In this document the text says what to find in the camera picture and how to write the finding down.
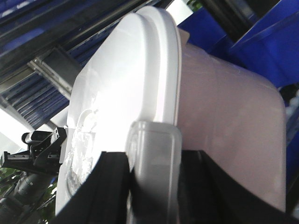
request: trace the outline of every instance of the green foliage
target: green foliage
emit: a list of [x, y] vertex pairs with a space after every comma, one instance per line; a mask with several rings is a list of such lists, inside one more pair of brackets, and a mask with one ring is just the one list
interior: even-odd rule
[[3, 182], [0, 186], [0, 197], [19, 180], [19, 176], [20, 174], [16, 169], [0, 168], [0, 182]]
[[57, 180], [48, 187], [37, 209], [44, 222], [50, 222], [55, 217], [56, 187]]
[[202, 7], [202, 5], [201, 5], [201, 3], [200, 3], [199, 0], [189, 0], [187, 2], [187, 5], [194, 12], [196, 12], [197, 10], [199, 10]]

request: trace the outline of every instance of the white plastic container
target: white plastic container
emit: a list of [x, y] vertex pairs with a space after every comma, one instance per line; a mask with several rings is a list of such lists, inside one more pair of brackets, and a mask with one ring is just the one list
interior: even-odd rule
[[56, 213], [101, 151], [125, 151], [135, 121], [177, 125], [183, 149], [205, 150], [242, 186], [285, 210], [285, 111], [278, 91], [187, 39], [182, 32], [180, 40], [166, 11], [144, 7], [125, 16], [83, 68], [70, 100]]

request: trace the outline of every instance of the plastic lid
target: plastic lid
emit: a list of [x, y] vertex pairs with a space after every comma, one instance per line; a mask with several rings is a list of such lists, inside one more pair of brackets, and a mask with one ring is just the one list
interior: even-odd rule
[[[70, 178], [82, 181], [102, 151], [125, 151], [135, 121], [176, 124], [180, 68], [179, 34], [166, 11], [126, 15], [76, 78], [67, 118], [74, 134], [61, 171], [71, 166]], [[76, 156], [92, 166], [80, 167]]]

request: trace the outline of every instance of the black clamp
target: black clamp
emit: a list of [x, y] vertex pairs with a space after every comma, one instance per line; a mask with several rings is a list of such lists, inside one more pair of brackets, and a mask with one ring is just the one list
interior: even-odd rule
[[25, 133], [22, 141], [28, 145], [27, 151], [16, 154], [4, 152], [0, 166], [34, 174], [58, 175], [61, 145], [65, 139], [66, 131], [61, 127], [57, 127], [52, 133]]

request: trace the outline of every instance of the blue plastic crate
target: blue plastic crate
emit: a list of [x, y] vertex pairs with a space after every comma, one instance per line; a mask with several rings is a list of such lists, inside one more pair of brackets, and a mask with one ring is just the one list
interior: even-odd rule
[[299, 82], [298, 9], [298, 0], [281, 1], [229, 53], [276, 87]]

